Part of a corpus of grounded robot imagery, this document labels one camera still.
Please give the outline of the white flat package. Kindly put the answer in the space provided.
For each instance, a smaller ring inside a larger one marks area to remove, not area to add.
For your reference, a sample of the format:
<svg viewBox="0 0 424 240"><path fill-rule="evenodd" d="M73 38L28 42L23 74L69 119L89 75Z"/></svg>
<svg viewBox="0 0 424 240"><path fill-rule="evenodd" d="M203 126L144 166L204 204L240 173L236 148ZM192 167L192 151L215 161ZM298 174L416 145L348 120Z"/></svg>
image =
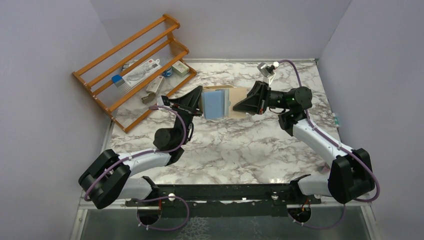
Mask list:
<svg viewBox="0 0 424 240"><path fill-rule="evenodd" d="M149 59L139 64L122 78L130 87L135 87L161 68L161 60Z"/></svg>

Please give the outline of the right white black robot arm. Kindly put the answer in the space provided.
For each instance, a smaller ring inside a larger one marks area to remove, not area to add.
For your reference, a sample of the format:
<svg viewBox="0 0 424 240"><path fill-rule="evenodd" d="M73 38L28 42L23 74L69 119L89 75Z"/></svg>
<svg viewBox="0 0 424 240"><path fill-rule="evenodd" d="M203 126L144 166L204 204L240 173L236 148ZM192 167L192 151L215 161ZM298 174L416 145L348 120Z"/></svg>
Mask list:
<svg viewBox="0 0 424 240"><path fill-rule="evenodd" d="M267 109L284 109L278 114L281 129L309 146L330 167L324 176L308 175L296 180L301 194L332 197L341 204L360 202L361 196L377 186L370 155L362 148L353 149L341 143L318 127L307 112L312 107L312 98L312 91L305 86L284 92L256 81L246 98L232 109L258 115Z"/></svg>

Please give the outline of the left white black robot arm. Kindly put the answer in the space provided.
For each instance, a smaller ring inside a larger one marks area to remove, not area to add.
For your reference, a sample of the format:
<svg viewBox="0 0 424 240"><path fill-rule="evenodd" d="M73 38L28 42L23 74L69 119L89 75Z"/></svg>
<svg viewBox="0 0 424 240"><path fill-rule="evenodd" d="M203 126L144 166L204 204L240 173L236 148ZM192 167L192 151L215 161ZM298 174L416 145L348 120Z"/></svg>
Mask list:
<svg viewBox="0 0 424 240"><path fill-rule="evenodd" d="M168 98L161 95L149 110L166 110L175 115L173 127L159 128L154 135L153 148L120 155L113 149L104 150L79 177L84 190L83 199L103 209L118 199L145 199L153 191L153 182L146 178L129 179L135 174L176 163L184 153L183 146L192 138L193 118L202 116L200 100L203 87L197 86L187 94Z"/></svg>

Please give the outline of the beige oval tray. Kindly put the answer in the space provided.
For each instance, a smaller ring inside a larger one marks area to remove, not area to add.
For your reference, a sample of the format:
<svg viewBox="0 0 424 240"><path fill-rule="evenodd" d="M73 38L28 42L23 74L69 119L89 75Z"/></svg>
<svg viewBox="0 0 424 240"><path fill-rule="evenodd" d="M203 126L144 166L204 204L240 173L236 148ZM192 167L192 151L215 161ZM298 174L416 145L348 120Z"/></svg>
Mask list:
<svg viewBox="0 0 424 240"><path fill-rule="evenodd" d="M216 91L216 90L231 89L231 88L234 88L234 86L232 86L232 85L214 85L214 86L204 86L203 90L204 91Z"/></svg>

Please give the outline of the beige leather card holder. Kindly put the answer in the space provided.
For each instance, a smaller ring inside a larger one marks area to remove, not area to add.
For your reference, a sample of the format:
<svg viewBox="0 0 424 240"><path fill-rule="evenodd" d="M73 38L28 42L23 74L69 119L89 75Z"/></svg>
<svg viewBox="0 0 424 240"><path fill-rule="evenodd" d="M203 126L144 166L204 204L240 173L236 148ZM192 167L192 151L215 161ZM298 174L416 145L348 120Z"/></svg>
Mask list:
<svg viewBox="0 0 424 240"><path fill-rule="evenodd" d="M224 117L227 119L244 119L246 118L246 113L244 112L238 112L233 110L233 106L240 102L241 100L245 99L247 97L247 89L243 87L234 87L234 88L228 88L228 89L222 89L222 90L229 90L229 107L228 107L228 116ZM199 108L202 111L202 96L200 97L199 101Z"/></svg>

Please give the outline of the grey white stapler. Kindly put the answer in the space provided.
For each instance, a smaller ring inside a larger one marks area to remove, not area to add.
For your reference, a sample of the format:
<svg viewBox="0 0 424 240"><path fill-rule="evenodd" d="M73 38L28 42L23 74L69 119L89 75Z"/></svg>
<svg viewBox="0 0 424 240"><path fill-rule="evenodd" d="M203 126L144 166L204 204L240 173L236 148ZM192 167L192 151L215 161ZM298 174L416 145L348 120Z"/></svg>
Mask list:
<svg viewBox="0 0 424 240"><path fill-rule="evenodd" d="M147 88L145 90L146 93L147 93L147 95L146 96L143 96L141 98L141 101L142 101L143 104L148 104L148 103L152 102L155 99L157 93L159 93L159 91L160 91L160 89L162 87L162 84L164 82L164 78L165 78L164 76L159 75L156 78L154 78L148 84L148 86L147 86Z"/></svg>

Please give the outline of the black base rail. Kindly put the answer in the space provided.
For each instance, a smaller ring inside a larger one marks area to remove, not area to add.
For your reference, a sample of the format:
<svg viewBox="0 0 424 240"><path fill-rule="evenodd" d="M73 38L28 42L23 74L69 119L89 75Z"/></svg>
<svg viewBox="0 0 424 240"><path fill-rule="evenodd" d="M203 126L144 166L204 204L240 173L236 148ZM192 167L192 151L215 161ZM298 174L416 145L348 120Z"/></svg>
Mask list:
<svg viewBox="0 0 424 240"><path fill-rule="evenodd" d="M129 196L119 197L121 206L135 209L144 221L162 218L287 217L295 211L321 203L313 195L302 195L290 183L266 184L154 184L134 186Z"/></svg>

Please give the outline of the blue white tape roll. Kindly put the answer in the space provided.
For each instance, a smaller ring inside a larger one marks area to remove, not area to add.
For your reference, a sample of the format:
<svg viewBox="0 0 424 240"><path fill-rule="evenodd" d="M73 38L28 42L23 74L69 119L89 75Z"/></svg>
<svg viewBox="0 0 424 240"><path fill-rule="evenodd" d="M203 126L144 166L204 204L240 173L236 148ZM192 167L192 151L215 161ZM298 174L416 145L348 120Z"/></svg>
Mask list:
<svg viewBox="0 0 424 240"><path fill-rule="evenodd" d="M166 69L165 71L162 72L162 76L165 78L170 77L173 74L173 69L172 67L169 67L168 69Z"/></svg>

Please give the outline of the orange wooden shelf rack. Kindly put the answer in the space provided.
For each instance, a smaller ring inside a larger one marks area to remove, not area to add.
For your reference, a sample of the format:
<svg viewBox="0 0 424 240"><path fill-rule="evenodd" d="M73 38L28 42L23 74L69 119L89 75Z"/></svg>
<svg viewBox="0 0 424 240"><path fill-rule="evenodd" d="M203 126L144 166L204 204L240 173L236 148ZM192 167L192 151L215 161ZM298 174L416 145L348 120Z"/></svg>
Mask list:
<svg viewBox="0 0 424 240"><path fill-rule="evenodd" d="M150 113L154 100L148 86L162 79L155 95L170 97L197 72L191 67L178 73L175 64L184 64L189 49L176 39L179 21L169 14L142 28L106 53L72 73L103 110L124 133L129 133Z"/></svg>

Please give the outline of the blue capped item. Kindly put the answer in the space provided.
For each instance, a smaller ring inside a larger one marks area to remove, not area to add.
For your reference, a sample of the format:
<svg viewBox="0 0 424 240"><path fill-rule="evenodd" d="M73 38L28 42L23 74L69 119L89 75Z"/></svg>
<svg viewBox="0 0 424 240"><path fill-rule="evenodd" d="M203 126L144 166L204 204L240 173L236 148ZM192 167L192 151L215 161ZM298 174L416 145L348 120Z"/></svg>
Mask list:
<svg viewBox="0 0 424 240"><path fill-rule="evenodd" d="M111 78L111 80L112 80L113 84L114 84L117 88L119 88L120 86L122 86L122 85L125 83L125 80L124 80L124 79L123 79L123 77L122 77L122 76L120 76L119 74L114 75L114 76Z"/></svg>

